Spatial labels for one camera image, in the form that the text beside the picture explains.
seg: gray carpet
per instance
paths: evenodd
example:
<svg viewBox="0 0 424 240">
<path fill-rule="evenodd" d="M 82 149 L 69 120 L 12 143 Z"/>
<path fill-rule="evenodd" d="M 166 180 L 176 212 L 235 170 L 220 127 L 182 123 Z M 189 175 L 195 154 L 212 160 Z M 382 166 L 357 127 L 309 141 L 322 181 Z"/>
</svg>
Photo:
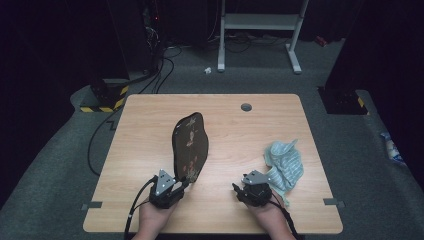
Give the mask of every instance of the gray carpet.
<svg viewBox="0 0 424 240">
<path fill-rule="evenodd" d="M 283 44 L 227 51 L 225 73 L 216 72 L 217 50 L 174 48 L 175 69 L 159 93 L 295 93 L 300 96 L 344 230 L 306 239 L 424 239 L 424 195 L 406 167 L 387 159 L 379 134 L 385 130 L 371 97 L 358 91 L 370 111 L 366 116 L 328 115 L 317 92 L 331 71 L 342 42 L 322 48 L 299 42 L 296 53 L 303 73 L 294 75 Z M 245 46 L 228 44 L 230 50 Z M 204 69 L 212 68 L 211 74 Z M 162 79 L 170 71 L 165 61 Z M 146 82 L 130 86 L 139 92 Z M 88 87 L 76 92 L 71 119 L 40 151 L 0 213 L 0 239 L 122 239 L 123 234 L 86 233 L 81 210 L 98 178 L 87 165 L 87 148 L 108 113 L 82 113 L 79 103 Z M 144 92 L 151 93 L 151 86 Z M 120 113 L 112 117 L 119 121 Z M 93 167 L 100 171 L 114 131 L 102 126 L 91 146 Z M 160 239 L 222 239 L 223 236 L 170 236 Z M 267 239 L 255 236 L 255 239 Z"/>
</svg>

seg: hazard stripe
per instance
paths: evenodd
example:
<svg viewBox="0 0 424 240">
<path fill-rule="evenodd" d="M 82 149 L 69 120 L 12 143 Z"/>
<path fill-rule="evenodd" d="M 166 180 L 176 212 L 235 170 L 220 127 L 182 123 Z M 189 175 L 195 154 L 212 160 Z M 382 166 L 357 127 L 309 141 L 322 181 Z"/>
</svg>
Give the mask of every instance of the hazard stripe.
<svg viewBox="0 0 424 240">
<path fill-rule="evenodd" d="M 358 97 L 358 103 L 359 103 L 359 106 L 361 106 L 361 108 L 363 108 L 365 106 L 364 101 L 362 101 L 362 99 L 360 97 Z"/>
<path fill-rule="evenodd" d="M 113 109 L 119 108 L 120 106 L 122 106 L 122 104 L 124 104 L 124 98 L 116 102 L 115 107 Z"/>
<path fill-rule="evenodd" d="M 81 107 L 81 111 L 83 111 L 83 112 L 93 112 L 93 109 L 91 109 L 90 107 Z"/>
<path fill-rule="evenodd" d="M 127 91 L 128 91 L 128 86 L 122 88 L 120 95 L 124 95 L 125 93 L 127 93 Z"/>
<path fill-rule="evenodd" d="M 113 112 L 113 109 L 110 107 L 99 107 L 99 110 L 102 112 Z"/>
</svg>

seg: wire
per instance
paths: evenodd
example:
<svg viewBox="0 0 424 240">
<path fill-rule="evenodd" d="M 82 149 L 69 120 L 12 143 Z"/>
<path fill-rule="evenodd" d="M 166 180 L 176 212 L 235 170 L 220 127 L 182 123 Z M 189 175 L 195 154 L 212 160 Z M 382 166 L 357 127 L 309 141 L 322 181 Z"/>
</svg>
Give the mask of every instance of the wire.
<svg viewBox="0 0 424 240">
<path fill-rule="evenodd" d="M 165 56 L 165 58 L 174 58 L 178 55 L 180 55 L 183 52 L 183 49 L 180 46 L 173 46 L 173 47 L 168 47 L 165 49 L 165 51 L 169 50 L 169 49 L 174 49 L 174 48 L 178 48 L 180 51 L 177 54 L 171 55 L 171 56 Z"/>
<path fill-rule="evenodd" d="M 140 205 L 142 205 L 142 204 L 146 203 L 146 202 L 141 203 L 140 205 L 138 205 L 137 207 L 135 207 L 135 205 L 137 204 L 138 198 L 140 197 L 141 193 L 143 193 L 144 189 L 145 189 L 145 188 L 146 188 L 146 187 L 147 187 L 150 183 L 156 182 L 156 181 L 157 181 L 157 179 L 158 179 L 158 176 L 156 176 L 156 175 L 155 175 L 154 177 L 152 177 L 149 181 L 147 181 L 147 182 L 144 184 L 144 186 L 140 189 L 140 191 L 138 191 L 137 196 L 135 197 L 134 202 L 133 202 L 133 204 L 132 204 L 132 206 L 131 206 L 131 208 L 130 208 L 130 212 L 128 213 L 127 223 L 125 224 L 124 240 L 127 240 L 127 239 L 128 239 L 128 232 L 129 232 L 129 230 L 130 230 L 132 217 L 134 216 L 134 211 L 135 211 L 135 210 L 136 210 L 136 209 L 137 209 Z"/>
<path fill-rule="evenodd" d="M 227 44 L 225 45 L 225 49 L 228 50 L 229 52 L 232 52 L 232 53 L 242 53 L 242 52 L 245 52 L 245 51 L 247 51 L 247 49 L 249 49 L 252 46 L 252 42 L 250 41 L 250 39 L 249 38 L 246 38 L 246 39 L 247 39 L 246 42 L 233 42 L 235 44 L 245 44 L 245 43 L 247 43 L 247 46 L 244 49 L 240 50 L 240 51 L 231 50 L 230 48 L 227 47 Z"/>
<path fill-rule="evenodd" d="M 141 91 L 138 92 L 138 94 L 143 93 L 144 90 L 146 90 L 150 86 L 150 84 L 152 84 L 156 79 L 158 79 L 158 78 L 160 79 L 162 68 L 163 68 L 163 61 L 162 61 L 162 64 L 159 68 L 159 71 L 156 73 L 155 77 L 143 89 L 141 89 Z"/>
<path fill-rule="evenodd" d="M 124 82 L 124 83 L 108 83 L 107 85 L 109 87 L 125 87 L 125 86 L 129 86 L 131 84 L 134 84 L 134 83 L 143 82 L 143 81 L 151 78 L 156 73 L 157 73 L 156 71 L 150 71 L 149 74 L 146 75 L 146 76 L 142 76 L 142 77 L 139 77 L 139 78 L 136 78 L 136 79 Z"/>
<path fill-rule="evenodd" d="M 252 41 L 252 45 L 254 45 L 254 46 L 277 46 L 277 45 L 280 45 L 280 44 L 287 43 L 288 40 L 289 40 L 289 38 L 278 38 L 278 37 L 276 37 L 272 42 L 269 42 L 269 43 L 261 43 L 261 42 Z"/>
<path fill-rule="evenodd" d="M 153 51 L 156 46 L 158 45 L 159 42 L 159 35 L 158 33 L 151 27 L 146 27 L 146 32 L 147 32 L 147 43 L 149 44 L 150 47 L 150 51 Z"/>
<path fill-rule="evenodd" d="M 112 116 L 114 116 L 117 112 L 119 112 L 122 109 L 122 106 L 119 107 L 118 110 L 114 111 L 112 114 L 110 114 L 105 120 L 103 120 L 102 123 L 97 126 L 96 130 L 94 131 L 93 135 L 91 136 L 90 142 L 88 143 L 88 149 L 87 149 L 87 163 L 88 167 L 90 168 L 91 172 L 94 173 L 97 176 L 100 176 L 100 173 L 94 170 L 93 166 L 91 165 L 91 159 L 90 159 L 90 151 L 91 151 L 91 145 L 93 144 L 94 136 L 96 136 L 97 132 L 99 131 L 100 127 L 107 122 Z"/>
<path fill-rule="evenodd" d="M 139 208 L 141 205 L 146 204 L 146 203 L 149 203 L 149 202 L 150 202 L 149 200 L 144 201 L 144 202 L 142 202 L 142 203 L 138 204 L 138 205 L 137 205 L 134 209 L 137 209 L 137 208 Z"/>
<path fill-rule="evenodd" d="M 271 200 L 268 200 L 268 203 L 271 203 L 272 205 L 274 205 L 274 206 L 276 206 L 276 207 L 278 207 L 280 209 L 280 211 L 283 213 L 284 217 L 286 218 L 287 224 L 290 227 L 290 230 L 292 232 L 293 237 L 296 238 L 297 240 L 301 240 L 302 237 L 299 236 L 299 234 L 297 233 L 296 228 L 294 227 L 293 219 L 290 216 L 290 213 L 287 212 L 287 210 L 284 207 L 281 206 L 280 201 L 278 201 L 278 199 L 274 195 L 274 193 L 272 193 L 272 196 L 274 196 L 274 198 L 277 200 L 278 203 L 273 202 Z"/>
<path fill-rule="evenodd" d="M 155 85 L 153 86 L 153 88 L 152 88 L 152 90 L 151 90 L 151 93 L 152 93 L 152 94 L 155 94 L 155 93 L 156 93 L 156 89 L 157 89 L 158 84 L 159 84 L 159 82 L 160 82 L 160 80 L 161 80 L 161 78 L 162 78 L 162 69 L 163 69 L 163 65 L 164 65 L 164 61 L 163 61 L 163 59 L 162 59 L 161 70 L 160 70 L 160 72 L 159 72 L 159 77 L 157 78 L 157 81 L 156 81 Z"/>
<path fill-rule="evenodd" d="M 212 32 L 211 32 L 211 34 L 210 34 L 210 35 L 209 35 L 209 37 L 208 37 L 208 40 L 209 40 L 209 39 L 211 39 L 211 37 L 212 37 L 212 36 L 213 36 L 213 34 L 215 33 L 215 28 L 216 28 L 216 25 L 217 25 L 217 23 L 218 23 L 218 12 L 219 12 L 219 4 L 218 4 L 218 0 L 216 0 L 215 23 L 214 23 L 214 25 L 213 25 Z"/>
<path fill-rule="evenodd" d="M 169 73 L 165 76 L 165 78 L 162 80 L 162 82 L 159 84 L 159 87 L 156 89 L 156 94 L 159 93 L 159 89 L 162 87 L 163 83 L 166 81 L 166 79 L 169 77 L 169 75 L 171 75 L 171 73 L 174 71 L 174 67 L 175 67 L 174 62 L 171 59 L 164 58 L 164 60 L 168 60 L 172 64 L 172 68 L 169 71 Z"/>
</svg>

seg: power cord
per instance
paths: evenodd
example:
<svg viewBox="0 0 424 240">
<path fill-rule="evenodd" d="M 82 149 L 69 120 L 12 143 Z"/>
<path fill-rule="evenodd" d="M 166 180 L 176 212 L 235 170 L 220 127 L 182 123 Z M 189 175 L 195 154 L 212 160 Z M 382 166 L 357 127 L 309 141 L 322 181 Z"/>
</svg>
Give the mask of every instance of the power cord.
<svg viewBox="0 0 424 240">
<path fill-rule="evenodd" d="M 177 48 L 178 50 L 179 50 L 179 52 L 178 53 L 176 53 L 176 54 L 174 54 L 174 55 L 171 55 L 171 56 L 166 56 L 165 58 L 174 58 L 174 57 L 176 57 L 176 56 L 178 56 L 178 55 L 180 55 L 182 52 L 183 52 L 183 49 L 182 49 L 182 47 L 180 47 L 180 46 L 171 46 L 171 47 L 168 47 L 168 48 L 166 48 L 166 50 L 170 50 L 170 49 L 175 49 L 175 48 Z"/>
<path fill-rule="evenodd" d="M 213 34 L 215 33 L 215 28 L 216 25 L 218 23 L 218 14 L 219 14 L 219 4 L 218 4 L 218 0 L 216 0 L 216 14 L 215 14 L 215 23 L 213 25 L 213 29 L 211 31 L 211 34 L 209 34 L 208 40 L 211 39 L 211 37 L 213 36 Z"/>
<path fill-rule="evenodd" d="M 144 186 L 140 189 L 140 191 L 138 192 L 137 196 L 135 197 L 134 202 L 133 202 L 133 204 L 132 204 L 132 206 L 130 208 L 130 212 L 128 213 L 127 223 L 125 224 L 124 240 L 128 240 L 128 234 L 129 234 L 129 231 L 130 231 L 131 220 L 132 220 L 132 217 L 134 216 L 135 210 L 138 207 L 140 207 L 141 205 L 143 205 L 145 203 L 148 203 L 148 201 L 145 201 L 145 202 L 142 202 L 141 204 L 139 204 L 138 206 L 135 206 L 137 204 L 137 202 L 138 202 L 138 198 L 140 197 L 141 193 L 143 193 L 144 189 L 146 189 L 146 187 L 149 184 L 151 184 L 153 182 L 156 182 L 157 179 L 158 179 L 158 176 L 155 175 L 149 181 L 147 181 L 147 183 L 144 184 Z"/>
<path fill-rule="evenodd" d="M 227 37 L 227 38 L 229 39 L 229 41 L 231 43 L 238 44 L 238 45 L 241 45 L 241 44 L 246 44 L 247 45 L 244 49 L 239 50 L 239 51 L 232 50 L 231 48 L 228 47 L 228 45 L 226 45 L 225 46 L 225 49 L 227 51 L 231 52 L 231 53 L 242 53 L 242 52 L 245 52 L 251 46 L 277 46 L 277 45 L 280 45 L 280 44 L 285 44 L 289 40 L 289 38 L 278 38 L 278 37 L 276 37 L 275 39 L 273 39 L 269 43 L 261 43 L 261 42 L 258 42 L 257 40 L 259 40 L 259 39 L 262 40 L 263 38 L 254 38 L 254 39 L 251 39 L 247 35 L 245 35 L 245 36 L 237 36 L 237 37 Z"/>
<path fill-rule="evenodd" d="M 303 238 L 297 233 L 296 228 L 294 227 L 293 219 L 291 218 L 290 213 L 287 212 L 287 210 L 281 206 L 280 201 L 278 201 L 278 198 L 274 195 L 274 193 L 272 193 L 272 196 L 274 196 L 278 204 L 271 200 L 269 200 L 268 203 L 271 203 L 272 205 L 278 207 L 278 209 L 280 209 L 280 211 L 283 213 L 284 217 L 286 218 L 287 224 L 289 225 L 289 228 L 292 232 L 293 237 L 296 238 L 296 240 L 303 240 Z"/>
<path fill-rule="evenodd" d="M 167 60 L 167 61 L 169 61 L 171 64 L 172 64 L 172 68 L 171 68 L 171 70 L 169 71 L 169 73 L 165 76 L 165 78 L 162 80 L 162 82 L 160 82 L 160 80 L 161 80 L 161 72 L 162 72 L 162 70 L 163 70 L 163 65 L 164 65 L 164 60 Z M 162 59 L 162 63 L 161 63 L 161 66 L 160 66 L 160 68 L 158 69 L 158 71 L 156 72 L 156 74 L 155 74 L 155 76 L 154 76 L 154 78 L 141 90 L 141 91 L 139 91 L 138 92 L 138 94 L 142 94 L 154 81 L 156 81 L 157 80 L 157 82 L 156 82 L 156 84 L 155 84 L 155 86 L 154 86 L 154 88 L 153 88 L 153 90 L 152 90 L 152 93 L 156 93 L 156 94 L 158 94 L 159 93 L 159 90 L 160 90 L 160 88 L 162 87 L 162 85 L 164 84 L 164 82 L 167 80 L 167 78 L 169 77 L 169 75 L 171 75 L 171 73 L 174 71 L 174 62 L 172 61 L 172 60 L 170 60 L 170 59 L 168 59 L 168 58 L 163 58 Z M 105 120 L 103 120 L 100 124 L 99 124 L 99 126 L 97 126 L 97 128 L 96 128 L 96 130 L 94 131 L 94 133 L 93 133 L 93 135 L 91 136 L 91 139 L 90 139 L 90 142 L 89 142 L 89 144 L 88 144 L 88 149 L 87 149 L 87 163 L 88 163 L 88 167 L 89 167 L 89 169 L 90 169 L 90 171 L 94 174 L 94 175 L 96 175 L 96 176 L 100 176 L 100 173 L 99 172 L 97 172 L 94 168 L 93 168 L 93 166 L 92 166 L 92 164 L 91 164 L 91 157 L 90 157 L 90 153 L 91 153 L 91 147 L 92 147 L 92 145 L 93 145 L 93 140 L 94 140 L 94 137 L 96 136 L 96 134 L 97 134 L 97 132 L 99 131 L 99 129 L 100 129 L 100 127 L 101 126 L 103 126 L 106 122 L 108 122 L 108 123 L 111 123 L 111 126 L 110 126 L 110 130 L 115 130 L 116 129 L 116 126 L 115 126 L 115 121 L 109 121 L 109 119 L 111 119 L 116 113 L 118 113 L 119 111 L 121 111 L 121 109 L 123 109 L 123 107 L 124 107 L 124 105 L 121 105 L 120 107 L 119 107 L 119 109 L 117 109 L 116 111 L 114 111 L 113 113 L 111 113 Z"/>
<path fill-rule="evenodd" d="M 149 74 L 146 75 L 146 76 L 142 76 L 142 77 L 139 77 L 139 78 L 127 81 L 127 82 L 123 82 L 123 83 L 108 83 L 107 85 L 109 87 L 125 87 L 125 86 L 129 86 L 129 85 L 132 85 L 132 84 L 135 84 L 135 83 L 143 82 L 143 81 L 151 78 L 155 74 L 157 74 L 157 71 L 153 70 L 153 71 L 150 71 Z"/>
</svg>

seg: yellow and black hazard tape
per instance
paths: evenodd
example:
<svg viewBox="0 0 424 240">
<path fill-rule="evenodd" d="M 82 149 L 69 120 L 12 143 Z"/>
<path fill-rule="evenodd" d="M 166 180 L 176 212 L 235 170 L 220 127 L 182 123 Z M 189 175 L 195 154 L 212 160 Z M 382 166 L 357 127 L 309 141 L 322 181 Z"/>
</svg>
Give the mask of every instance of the yellow and black hazard tape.
<svg viewBox="0 0 424 240">
<path fill-rule="evenodd" d="M 365 107 L 364 101 L 359 96 L 358 96 L 358 103 L 359 103 L 359 107 L 363 111 L 364 115 L 369 115 L 370 113 L 368 112 L 367 108 Z"/>
<path fill-rule="evenodd" d="M 82 112 L 114 112 L 118 110 L 125 100 L 125 95 L 128 92 L 128 86 L 125 86 L 121 89 L 119 97 L 117 98 L 115 104 L 109 106 L 80 106 Z"/>
</svg>

